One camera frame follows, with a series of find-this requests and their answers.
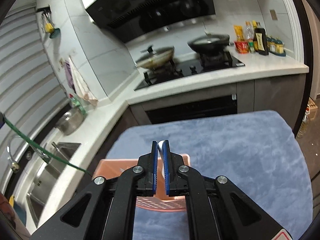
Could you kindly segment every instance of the white countertop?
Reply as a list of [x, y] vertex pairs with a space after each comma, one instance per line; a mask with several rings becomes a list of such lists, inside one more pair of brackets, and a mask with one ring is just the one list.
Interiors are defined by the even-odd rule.
[[[134, 91], [143, 80], [143, 74], [137, 74], [136, 78], [110, 104], [90, 111], [83, 124], [74, 133], [62, 136], [56, 141], [81, 143], [70, 162], [86, 169], [129, 105], [228, 83], [309, 72], [306, 65], [290, 57], [278, 57], [273, 54], [269, 56], [259, 54], [241, 55], [234, 50], [230, 52], [246, 66], [193, 75]], [[82, 175], [83, 172], [72, 167], [67, 166], [65, 168], [51, 191], [40, 218], [39, 226], [71, 199]]]

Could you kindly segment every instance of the wok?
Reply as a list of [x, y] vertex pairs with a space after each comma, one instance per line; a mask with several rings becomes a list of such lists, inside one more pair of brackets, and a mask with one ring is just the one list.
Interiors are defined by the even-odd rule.
[[137, 67], [142, 67], [146, 69], [156, 69], [172, 60], [174, 54], [174, 47], [166, 47], [153, 50], [151, 45], [147, 50], [143, 50], [141, 52], [145, 51], [147, 51], [148, 54], [142, 56], [136, 61]]
[[230, 45], [230, 36], [227, 34], [208, 34], [199, 37], [193, 41], [189, 41], [189, 47], [199, 53], [206, 54], [208, 56], [214, 56], [218, 51], [225, 49]]

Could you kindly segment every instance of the gas stove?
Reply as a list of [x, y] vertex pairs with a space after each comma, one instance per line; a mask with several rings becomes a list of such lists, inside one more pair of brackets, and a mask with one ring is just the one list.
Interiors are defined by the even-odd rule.
[[160, 68], [145, 72], [145, 79], [135, 90], [209, 71], [242, 66], [245, 66], [245, 64], [233, 57], [229, 51], [223, 51], [216, 56], [200, 55], [199, 59], [192, 59], [177, 64], [171, 61]]

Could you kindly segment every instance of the pan handle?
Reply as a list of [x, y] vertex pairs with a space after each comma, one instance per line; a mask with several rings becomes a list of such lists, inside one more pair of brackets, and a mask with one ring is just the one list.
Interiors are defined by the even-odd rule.
[[151, 53], [151, 52], [153, 52], [153, 48], [152, 48], [152, 46], [153, 46], [153, 44], [152, 44], [152, 45], [150, 45], [147, 49], [142, 50], [142, 51], [140, 51], [140, 52], [141, 52], [141, 53], [143, 53], [143, 52], [149, 52], [149, 53]]

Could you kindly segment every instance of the cooking oil bottle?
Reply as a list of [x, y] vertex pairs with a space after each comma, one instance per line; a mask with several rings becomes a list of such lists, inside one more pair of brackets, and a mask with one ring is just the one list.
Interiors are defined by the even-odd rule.
[[310, 114], [310, 108], [309, 108], [309, 106], [307, 106], [306, 112], [305, 112], [303, 119], [302, 119], [300, 129], [297, 134], [298, 138], [303, 137], [305, 135], [305, 133], [307, 132], [308, 125], [310, 123], [309, 114]]

